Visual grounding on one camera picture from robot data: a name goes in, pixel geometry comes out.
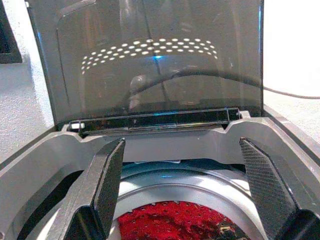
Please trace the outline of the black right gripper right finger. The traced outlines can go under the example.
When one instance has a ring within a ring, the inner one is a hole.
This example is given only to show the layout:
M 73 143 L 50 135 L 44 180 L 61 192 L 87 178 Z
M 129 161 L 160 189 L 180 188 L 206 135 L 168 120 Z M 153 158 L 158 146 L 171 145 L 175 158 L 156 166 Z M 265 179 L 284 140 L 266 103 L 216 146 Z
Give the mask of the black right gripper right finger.
M 270 240 L 318 240 L 320 197 L 285 159 L 247 137 L 239 140 L 250 193 Z

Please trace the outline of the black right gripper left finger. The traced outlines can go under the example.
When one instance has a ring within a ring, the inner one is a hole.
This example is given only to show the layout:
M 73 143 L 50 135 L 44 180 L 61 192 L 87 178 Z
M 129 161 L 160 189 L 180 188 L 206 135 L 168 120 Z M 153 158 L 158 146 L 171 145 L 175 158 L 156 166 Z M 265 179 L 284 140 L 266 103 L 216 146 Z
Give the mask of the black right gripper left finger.
M 71 185 L 48 240 L 106 240 L 119 195 L 125 139 L 105 144 Z

